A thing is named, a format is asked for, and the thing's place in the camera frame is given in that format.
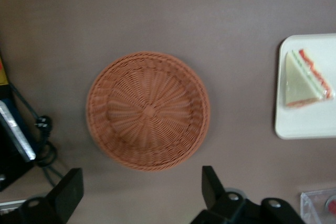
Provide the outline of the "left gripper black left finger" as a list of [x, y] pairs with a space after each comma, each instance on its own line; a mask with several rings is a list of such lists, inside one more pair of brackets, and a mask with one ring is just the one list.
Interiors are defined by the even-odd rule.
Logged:
[[31, 198], [19, 207], [20, 223], [67, 223], [83, 195], [83, 171], [73, 168], [46, 196]]

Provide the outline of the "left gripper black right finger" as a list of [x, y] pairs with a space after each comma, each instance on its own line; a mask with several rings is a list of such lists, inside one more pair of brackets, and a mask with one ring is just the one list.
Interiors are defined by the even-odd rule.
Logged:
[[236, 223], [245, 208], [245, 199], [237, 192], [226, 191], [212, 166], [202, 167], [202, 195], [206, 209], [191, 222]]

